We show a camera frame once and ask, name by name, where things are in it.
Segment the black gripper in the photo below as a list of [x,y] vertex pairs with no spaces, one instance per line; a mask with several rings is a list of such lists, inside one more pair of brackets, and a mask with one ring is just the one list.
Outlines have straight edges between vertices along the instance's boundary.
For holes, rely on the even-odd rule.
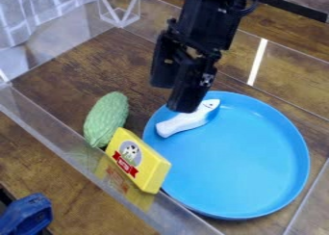
[[[231,48],[243,17],[244,0],[185,0],[179,18],[168,21],[167,32],[157,38],[151,84],[173,87],[171,111],[192,113],[199,108],[217,73],[215,63]],[[187,55],[188,48],[201,57],[180,63],[179,54]]]

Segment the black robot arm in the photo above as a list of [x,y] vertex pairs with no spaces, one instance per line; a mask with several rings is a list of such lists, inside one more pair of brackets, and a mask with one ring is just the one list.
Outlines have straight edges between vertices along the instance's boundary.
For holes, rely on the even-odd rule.
[[185,0],[167,21],[153,54],[151,84],[171,89],[169,110],[192,113],[212,86],[221,52],[231,47],[247,0]]

